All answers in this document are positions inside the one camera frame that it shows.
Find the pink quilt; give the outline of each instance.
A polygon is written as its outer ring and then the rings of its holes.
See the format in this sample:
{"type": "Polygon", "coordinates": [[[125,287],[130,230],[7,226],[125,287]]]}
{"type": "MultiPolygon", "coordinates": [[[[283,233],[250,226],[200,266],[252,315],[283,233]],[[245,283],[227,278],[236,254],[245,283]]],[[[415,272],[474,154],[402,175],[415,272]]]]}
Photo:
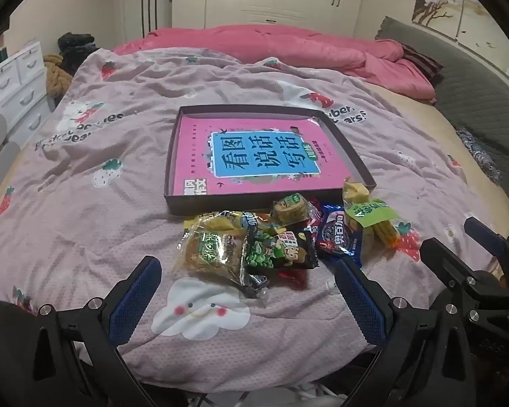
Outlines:
{"type": "Polygon", "coordinates": [[[391,39],[375,41],[323,35],[279,25],[234,25],[213,29],[165,28],[117,47],[118,55],[165,47],[200,47],[254,64],[270,56],[294,67],[338,70],[364,78],[413,99],[431,100],[434,88],[413,63],[402,59],[402,46],[391,39]]]}

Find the cabinet handle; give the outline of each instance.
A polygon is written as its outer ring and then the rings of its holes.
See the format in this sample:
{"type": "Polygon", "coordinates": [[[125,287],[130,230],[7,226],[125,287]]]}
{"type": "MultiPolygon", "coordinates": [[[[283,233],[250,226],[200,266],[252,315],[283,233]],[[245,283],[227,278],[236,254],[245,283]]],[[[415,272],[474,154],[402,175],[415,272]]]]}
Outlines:
{"type": "Polygon", "coordinates": [[[30,93],[30,95],[25,96],[22,100],[19,101],[19,104],[21,105],[28,105],[32,102],[34,99],[34,91],[30,93]]]}
{"type": "Polygon", "coordinates": [[[10,83],[10,79],[8,78],[6,80],[6,82],[4,82],[3,84],[0,84],[0,90],[4,90],[9,83],[10,83]]]}
{"type": "Polygon", "coordinates": [[[42,123],[42,115],[39,114],[38,119],[36,121],[34,121],[34,123],[31,126],[29,126],[28,129],[30,131],[34,131],[35,129],[37,129],[39,127],[39,124],[41,124],[41,123],[42,123]]]}

